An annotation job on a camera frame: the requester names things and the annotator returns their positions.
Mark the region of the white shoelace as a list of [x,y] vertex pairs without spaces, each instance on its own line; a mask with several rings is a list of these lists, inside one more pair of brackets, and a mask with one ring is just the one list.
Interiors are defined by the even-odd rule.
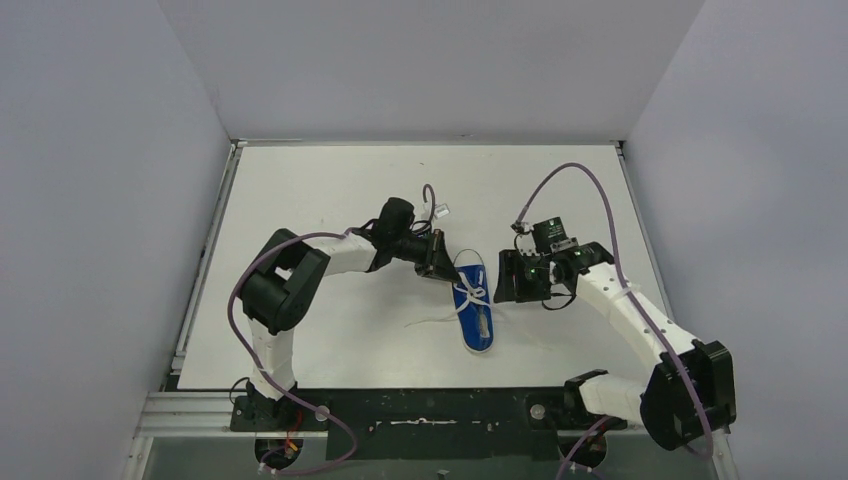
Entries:
[[473,336],[491,338],[496,308],[492,305],[488,271],[483,256],[473,248],[465,248],[454,256],[453,266],[459,274],[459,282],[450,289],[453,310],[439,317],[411,322],[407,327],[457,321],[463,334],[470,332]]

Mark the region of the blue canvas sneaker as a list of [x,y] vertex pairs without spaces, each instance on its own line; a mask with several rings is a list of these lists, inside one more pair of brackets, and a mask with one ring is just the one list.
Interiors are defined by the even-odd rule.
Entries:
[[487,272],[482,264],[459,266],[457,271],[460,282],[452,287],[452,296],[462,340],[470,351],[484,353],[494,342]]

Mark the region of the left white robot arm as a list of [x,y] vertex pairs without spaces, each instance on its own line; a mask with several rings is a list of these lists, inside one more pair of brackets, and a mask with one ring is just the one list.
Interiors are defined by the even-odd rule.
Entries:
[[412,263],[420,277],[459,282],[443,232],[418,234],[414,221],[413,205],[391,197],[376,219],[340,234],[298,236],[279,229],[237,280],[227,304],[228,321],[235,321],[236,305],[249,320],[252,338],[242,342],[254,363],[247,391],[258,400],[256,412],[267,424],[281,427],[295,416],[293,332],[325,277],[372,273],[399,259]]

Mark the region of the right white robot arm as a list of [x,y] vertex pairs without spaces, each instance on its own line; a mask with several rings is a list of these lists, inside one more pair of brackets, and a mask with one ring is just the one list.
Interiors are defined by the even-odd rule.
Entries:
[[593,370],[564,384],[562,411],[571,424],[607,415],[644,427],[675,450],[736,421],[733,359],[719,341],[705,343],[663,314],[618,269],[597,242],[549,255],[498,254],[497,303],[549,300],[564,286],[612,326],[645,369],[638,380]]

